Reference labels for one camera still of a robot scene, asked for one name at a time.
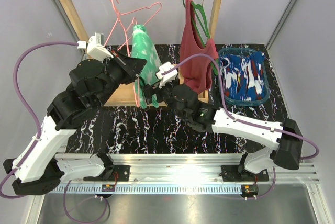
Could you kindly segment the pink wire hanger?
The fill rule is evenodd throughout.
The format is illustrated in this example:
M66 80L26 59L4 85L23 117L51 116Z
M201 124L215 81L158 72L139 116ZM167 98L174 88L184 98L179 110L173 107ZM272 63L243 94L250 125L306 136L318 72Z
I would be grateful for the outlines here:
M126 50L127 50L127 56L130 57L131 53L129 50L129 38L128 38L128 30L133 26L137 24L137 20L135 17L132 18L132 21L130 22L129 26L124 30L125 33L125 43L126 43ZM137 80L133 83L133 94L134 94L134 99L135 99L135 104L136 107L139 108L140 107L140 82L139 82L139 78L137 78Z
M108 44L108 42L109 42L109 40L110 40L110 38L111 38L111 36L112 36L112 34L113 34L113 32L114 32L116 26L117 26L117 25L120 25L121 28L122 28L122 30L123 30L123 32L124 32L124 35L125 35L125 42L124 42L124 44L122 44L122 45L119 47L119 49L121 49L124 45L126 45L127 51L128 51L128 53L129 53L129 43L128 43L128 42L129 42L130 38L128 38L128 30L130 29L130 27L131 27L132 25L137 25L137 20L136 20L136 18L134 17L134 18L132 19L132 21L131 21L129 27L128 27L128 28L125 28L125 26L124 26L123 23L122 23L121 17L124 16L124 15L134 14L134 13L136 13L136 12L139 12L139 11L142 11L142 10L145 10L145 9L146 9L146 10L150 10L152 7L158 7L158 10L157 10L156 12L154 12L153 15L151 15L151 16L150 16L150 17L143 23L143 25L145 26L145 25L147 25L147 24L148 24L148 23L149 23L149 22L150 22L150 21L151 21L151 20L152 20L152 19L153 19L153 18L154 18L160 11L161 11L163 5L162 5L161 2L155 2L155 3L151 4L150 6L144 6L144 7L141 7L141 8L137 8L137 9L131 10L131 11L129 11L129 12L121 13L121 12L118 10L118 8L116 7L116 4L115 4L115 2L116 2L117 4L119 4L119 1L118 1L118 0L109 0L109 1L111 2L113 11L114 11L114 13L115 13L115 15L116 15L116 21L114 22L114 25L112 26L112 29L110 30L110 33L109 33L107 39L105 40L104 46L107 46L107 44Z

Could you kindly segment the green white patterned trousers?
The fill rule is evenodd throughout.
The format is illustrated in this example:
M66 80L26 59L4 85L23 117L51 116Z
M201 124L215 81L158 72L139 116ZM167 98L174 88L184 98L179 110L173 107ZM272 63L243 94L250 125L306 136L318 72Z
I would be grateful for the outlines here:
M147 60L145 67L139 75L140 107L145 109L147 103L142 88L147 84L152 85L158 81L156 72L162 63L144 25L133 26L131 57Z

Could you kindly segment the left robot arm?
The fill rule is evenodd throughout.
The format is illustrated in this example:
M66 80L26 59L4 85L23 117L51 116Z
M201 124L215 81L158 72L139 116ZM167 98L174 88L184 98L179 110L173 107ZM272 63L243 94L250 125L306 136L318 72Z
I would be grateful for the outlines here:
M145 59L127 57L117 50L102 61L86 59L70 71L71 83L58 94L31 144L21 156L3 165L12 183L14 198L44 195L71 180L107 181L114 178L110 155L98 153L88 159L60 160L55 154L84 123L96 116L121 84L139 77Z

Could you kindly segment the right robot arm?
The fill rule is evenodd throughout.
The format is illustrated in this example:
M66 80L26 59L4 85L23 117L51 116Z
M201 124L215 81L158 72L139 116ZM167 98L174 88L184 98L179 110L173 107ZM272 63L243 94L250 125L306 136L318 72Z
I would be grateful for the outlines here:
M175 81L164 86L158 83L143 88L147 103L156 95L173 112L198 132L224 133L242 137L263 145L263 149L242 155L238 165L223 165L221 176L224 181L255 181L265 170L281 167L298 170L303 141L296 121L284 123L261 121L226 112L223 108L204 103L195 91Z

